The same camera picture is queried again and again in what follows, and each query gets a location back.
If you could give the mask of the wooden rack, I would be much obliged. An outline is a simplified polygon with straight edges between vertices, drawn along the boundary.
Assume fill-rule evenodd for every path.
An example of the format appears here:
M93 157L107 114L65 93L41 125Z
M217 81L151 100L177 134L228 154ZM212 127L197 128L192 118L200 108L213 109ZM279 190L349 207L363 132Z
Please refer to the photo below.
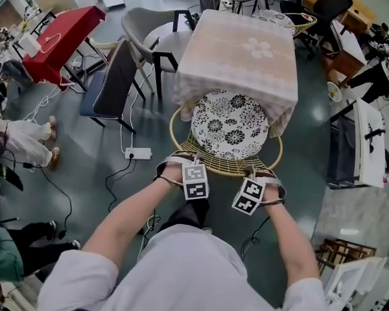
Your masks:
M326 268L333 270L338 264L373 257L375 256L376 251L376 248L363 244L339 238L336 238L335 240L326 238L323 243L315 249L319 274L321 275Z

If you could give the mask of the white sink cabinet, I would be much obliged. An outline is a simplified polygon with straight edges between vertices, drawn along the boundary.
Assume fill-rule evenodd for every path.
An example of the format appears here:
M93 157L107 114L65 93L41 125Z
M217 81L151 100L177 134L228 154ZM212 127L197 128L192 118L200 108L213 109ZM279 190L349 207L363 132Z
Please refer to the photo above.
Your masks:
M387 257L368 257L334 265L324 284L327 311L343 311L345 307L352 311L354 293L370 292L387 260Z

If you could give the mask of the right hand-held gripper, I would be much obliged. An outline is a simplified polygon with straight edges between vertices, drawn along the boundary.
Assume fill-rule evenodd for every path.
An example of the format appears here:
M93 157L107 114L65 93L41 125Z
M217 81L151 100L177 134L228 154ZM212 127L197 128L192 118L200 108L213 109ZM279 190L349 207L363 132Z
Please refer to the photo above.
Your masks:
M276 205L285 201L286 190L280 179L269 169L258 169L247 166L244 169L245 177L236 194L232 208L244 214L252 215L257 208ZM276 186L278 197L269 200L265 198L265 190L269 186Z

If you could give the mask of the navy leather chair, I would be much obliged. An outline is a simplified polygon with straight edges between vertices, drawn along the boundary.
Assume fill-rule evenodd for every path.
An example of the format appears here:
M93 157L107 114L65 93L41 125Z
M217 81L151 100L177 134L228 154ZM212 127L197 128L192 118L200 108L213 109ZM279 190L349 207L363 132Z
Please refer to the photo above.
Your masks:
M89 117L101 126L104 126L101 119L114 120L131 133L135 133L121 116L131 87L136 88L143 100L146 99L135 80L136 73L137 65L132 58L129 44L126 40L121 40L114 45L106 69L94 74L81 102L80 115Z

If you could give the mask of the small white bin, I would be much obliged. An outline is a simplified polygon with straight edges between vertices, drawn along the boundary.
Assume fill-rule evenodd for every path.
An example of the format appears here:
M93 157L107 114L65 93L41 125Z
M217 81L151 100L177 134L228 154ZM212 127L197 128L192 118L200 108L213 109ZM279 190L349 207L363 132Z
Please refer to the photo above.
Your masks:
M327 82L328 96L333 102L342 100L342 93L338 86L333 82Z

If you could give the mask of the brown table white top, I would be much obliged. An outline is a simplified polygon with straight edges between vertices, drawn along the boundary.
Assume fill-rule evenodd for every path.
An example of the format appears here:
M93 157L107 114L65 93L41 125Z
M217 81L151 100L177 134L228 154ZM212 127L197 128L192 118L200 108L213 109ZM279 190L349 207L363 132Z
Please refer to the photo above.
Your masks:
M331 44L336 44L337 49L326 56L330 60L327 65L327 73L335 71L345 76L337 86L339 89L346 87L347 83L367 64L364 53L354 33L350 32L337 20L331 22Z

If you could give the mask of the person's white shirt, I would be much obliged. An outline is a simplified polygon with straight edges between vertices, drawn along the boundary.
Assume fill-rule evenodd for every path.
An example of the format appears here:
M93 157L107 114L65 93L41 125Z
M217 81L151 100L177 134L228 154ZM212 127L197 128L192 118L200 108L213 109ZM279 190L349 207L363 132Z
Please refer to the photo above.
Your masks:
M38 311L327 311L318 279L295 282L273 308L248 284L229 244L188 225L156 234L123 280L117 276L102 255L66 251L41 288Z

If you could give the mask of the floral seat cushion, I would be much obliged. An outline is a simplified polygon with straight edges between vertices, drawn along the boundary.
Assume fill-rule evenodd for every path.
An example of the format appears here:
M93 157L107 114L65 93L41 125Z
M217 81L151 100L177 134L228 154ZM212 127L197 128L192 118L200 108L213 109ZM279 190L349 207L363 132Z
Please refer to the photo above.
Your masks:
M215 90L198 101L191 119L191 133L209 154L230 160L257 155L268 135L265 110L254 99L226 90Z

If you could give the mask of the person's right hand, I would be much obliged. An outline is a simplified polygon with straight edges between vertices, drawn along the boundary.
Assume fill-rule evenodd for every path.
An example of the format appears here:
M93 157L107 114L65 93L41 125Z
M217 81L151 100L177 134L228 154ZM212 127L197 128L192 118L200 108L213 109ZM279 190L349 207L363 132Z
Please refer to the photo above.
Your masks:
M279 195L279 186L276 184L267 183L264 189L263 200L265 203L277 202L281 199Z

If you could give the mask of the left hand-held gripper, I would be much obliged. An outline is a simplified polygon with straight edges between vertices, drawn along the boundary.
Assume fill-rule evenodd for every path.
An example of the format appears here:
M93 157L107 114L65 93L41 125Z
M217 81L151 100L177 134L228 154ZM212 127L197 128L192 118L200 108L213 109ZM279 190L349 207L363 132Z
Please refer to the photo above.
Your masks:
M166 177L163 172L168 163L181 168L182 182ZM207 170L200 152L174 152L166 157L157 167L154 179L163 178L183 190L186 200L207 199L209 183Z

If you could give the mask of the yellow wooden desk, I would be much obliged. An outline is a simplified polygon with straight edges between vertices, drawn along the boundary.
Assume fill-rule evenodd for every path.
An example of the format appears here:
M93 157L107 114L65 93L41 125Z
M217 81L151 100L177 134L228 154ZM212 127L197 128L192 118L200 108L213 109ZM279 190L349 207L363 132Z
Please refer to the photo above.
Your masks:
M303 0L303 5L307 8L312 8L316 1L317 0ZM367 5L365 5L361 0L352 1L353 5L349 11L352 16L360 18L366 26L375 23L377 16Z

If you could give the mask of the white metal-frame table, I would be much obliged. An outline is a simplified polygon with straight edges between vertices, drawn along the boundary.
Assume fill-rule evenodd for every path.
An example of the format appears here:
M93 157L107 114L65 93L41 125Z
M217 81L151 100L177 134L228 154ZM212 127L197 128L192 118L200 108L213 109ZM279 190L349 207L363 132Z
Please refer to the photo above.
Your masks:
M364 138L378 128L385 129L381 112L359 98L330 118L330 189L384 187L385 133Z

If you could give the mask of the person's left hand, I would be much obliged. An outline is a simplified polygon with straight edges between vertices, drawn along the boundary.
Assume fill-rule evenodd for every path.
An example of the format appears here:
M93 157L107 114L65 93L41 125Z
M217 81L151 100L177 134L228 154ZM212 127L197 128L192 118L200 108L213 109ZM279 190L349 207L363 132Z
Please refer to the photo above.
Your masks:
M182 177L182 165L175 162L166 162L166 165L163 169L161 175L169 180L176 181L181 183L183 181Z

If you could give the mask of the person's right forearm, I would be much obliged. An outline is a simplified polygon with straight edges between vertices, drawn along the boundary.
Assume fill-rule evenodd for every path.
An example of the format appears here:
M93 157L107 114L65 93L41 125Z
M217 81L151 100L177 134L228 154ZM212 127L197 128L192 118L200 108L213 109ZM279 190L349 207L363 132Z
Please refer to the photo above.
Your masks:
M304 279L319 279L314 249L284 205L269 205L266 211L276 230L288 286Z

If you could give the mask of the person's black trousers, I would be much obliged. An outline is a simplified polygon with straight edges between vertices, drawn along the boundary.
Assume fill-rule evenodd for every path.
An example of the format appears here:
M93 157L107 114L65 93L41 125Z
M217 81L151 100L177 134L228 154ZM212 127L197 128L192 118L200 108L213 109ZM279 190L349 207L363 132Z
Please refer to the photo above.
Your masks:
M160 227L159 231L178 224L203 229L208 210L208 199L189 200L170 215L169 219Z

